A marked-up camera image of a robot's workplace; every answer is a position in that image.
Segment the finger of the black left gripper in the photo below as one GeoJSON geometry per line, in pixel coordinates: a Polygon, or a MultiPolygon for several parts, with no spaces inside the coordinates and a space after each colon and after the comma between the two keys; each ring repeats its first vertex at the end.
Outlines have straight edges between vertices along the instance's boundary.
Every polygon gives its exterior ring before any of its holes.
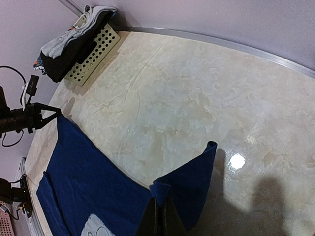
{"type": "Polygon", "coordinates": [[[62,114],[61,109],[49,105],[34,103],[34,128],[39,130],[62,114]]]}

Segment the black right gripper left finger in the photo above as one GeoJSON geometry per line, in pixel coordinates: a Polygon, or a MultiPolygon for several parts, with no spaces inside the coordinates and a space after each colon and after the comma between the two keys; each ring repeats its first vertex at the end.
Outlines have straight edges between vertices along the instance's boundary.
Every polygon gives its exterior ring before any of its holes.
{"type": "Polygon", "coordinates": [[[150,197],[143,212],[136,236],[161,236],[162,235],[161,207],[155,197],[150,197]]]}

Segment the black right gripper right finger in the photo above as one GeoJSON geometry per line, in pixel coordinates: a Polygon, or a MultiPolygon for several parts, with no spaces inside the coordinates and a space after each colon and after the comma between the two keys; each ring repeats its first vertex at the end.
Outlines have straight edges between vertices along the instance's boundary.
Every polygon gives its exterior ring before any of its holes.
{"type": "Polygon", "coordinates": [[[171,198],[167,198],[162,207],[162,235],[187,236],[176,207],[171,198]]]}

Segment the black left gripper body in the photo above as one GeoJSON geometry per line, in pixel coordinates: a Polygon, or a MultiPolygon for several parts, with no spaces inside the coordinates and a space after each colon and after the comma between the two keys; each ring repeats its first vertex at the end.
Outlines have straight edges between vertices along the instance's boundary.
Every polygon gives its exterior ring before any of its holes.
{"type": "Polygon", "coordinates": [[[38,104],[30,104],[24,110],[22,108],[15,110],[15,124],[14,130],[19,133],[23,129],[27,129],[28,133],[33,133],[33,130],[42,128],[41,109],[38,104]]]}

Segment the solid blue garment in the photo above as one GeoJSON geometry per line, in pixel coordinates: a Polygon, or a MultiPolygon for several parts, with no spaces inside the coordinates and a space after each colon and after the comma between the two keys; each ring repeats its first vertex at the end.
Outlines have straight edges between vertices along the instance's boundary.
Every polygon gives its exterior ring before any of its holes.
{"type": "Polygon", "coordinates": [[[188,233],[203,211],[217,144],[145,188],[125,175],[81,129],[57,118],[58,139],[36,192],[55,236],[135,236],[150,197],[171,198],[188,233]]]}

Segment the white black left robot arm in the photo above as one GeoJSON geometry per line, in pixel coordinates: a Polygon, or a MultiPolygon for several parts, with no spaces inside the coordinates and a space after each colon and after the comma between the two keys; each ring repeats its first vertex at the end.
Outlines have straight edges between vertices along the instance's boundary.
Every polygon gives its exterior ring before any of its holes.
{"type": "Polygon", "coordinates": [[[6,103],[3,87],[0,87],[0,135],[27,129],[29,133],[39,130],[62,114],[60,108],[41,103],[29,103],[20,109],[10,109],[6,103]]]}

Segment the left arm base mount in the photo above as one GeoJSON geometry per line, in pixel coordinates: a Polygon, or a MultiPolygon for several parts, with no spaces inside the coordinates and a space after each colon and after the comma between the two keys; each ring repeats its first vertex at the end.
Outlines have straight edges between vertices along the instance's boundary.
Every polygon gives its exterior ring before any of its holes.
{"type": "Polygon", "coordinates": [[[9,182],[3,178],[0,179],[0,211],[9,214],[13,219],[19,220],[18,212],[21,210],[25,213],[26,203],[28,201],[28,194],[26,189],[21,187],[22,177],[15,182],[9,182]],[[9,209],[3,204],[19,203],[16,208],[16,216],[14,216],[9,209]]]}

